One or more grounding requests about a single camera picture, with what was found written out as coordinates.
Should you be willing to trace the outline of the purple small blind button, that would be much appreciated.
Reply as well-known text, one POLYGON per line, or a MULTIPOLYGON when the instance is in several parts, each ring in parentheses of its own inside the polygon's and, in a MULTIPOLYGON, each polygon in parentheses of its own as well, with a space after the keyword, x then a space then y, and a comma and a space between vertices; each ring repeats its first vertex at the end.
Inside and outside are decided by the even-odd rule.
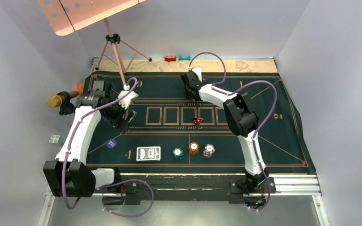
POLYGON ((115 139, 110 139, 107 141, 106 146, 109 149, 115 148, 117 145, 117 141, 115 139))

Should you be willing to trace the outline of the black red all-in triangle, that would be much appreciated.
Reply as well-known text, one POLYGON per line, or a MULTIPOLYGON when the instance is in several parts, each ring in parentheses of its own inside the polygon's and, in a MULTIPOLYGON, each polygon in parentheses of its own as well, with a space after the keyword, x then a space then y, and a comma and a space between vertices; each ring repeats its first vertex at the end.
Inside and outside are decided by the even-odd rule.
POLYGON ((191 118, 192 118, 194 127, 198 127, 203 121, 203 118, 198 118, 198 117, 191 117, 191 118))

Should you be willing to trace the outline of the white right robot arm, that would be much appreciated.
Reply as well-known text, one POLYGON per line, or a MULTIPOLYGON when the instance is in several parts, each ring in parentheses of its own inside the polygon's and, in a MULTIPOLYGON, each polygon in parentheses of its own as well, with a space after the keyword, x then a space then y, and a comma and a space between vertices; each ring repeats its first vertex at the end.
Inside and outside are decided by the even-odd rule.
POLYGON ((237 136, 245 161, 246 180, 242 187, 256 192, 268 177, 257 133, 259 116, 247 93, 238 94, 206 82, 195 72, 181 75, 187 99, 211 103, 224 110, 229 130, 237 136))

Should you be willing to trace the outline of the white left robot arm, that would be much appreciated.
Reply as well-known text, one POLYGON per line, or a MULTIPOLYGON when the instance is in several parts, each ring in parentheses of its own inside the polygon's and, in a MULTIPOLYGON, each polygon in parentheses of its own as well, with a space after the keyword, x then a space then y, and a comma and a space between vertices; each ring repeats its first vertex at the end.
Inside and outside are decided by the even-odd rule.
POLYGON ((126 131, 135 113, 124 113, 138 98, 134 91, 122 91, 118 96, 88 94, 77 99, 74 121, 62 148, 55 159, 46 161, 43 173, 52 194, 56 197, 91 197, 98 188, 109 192, 120 190, 122 180, 115 170, 100 168, 90 170, 86 166, 87 152, 93 133, 101 121, 106 119, 121 132, 126 131))

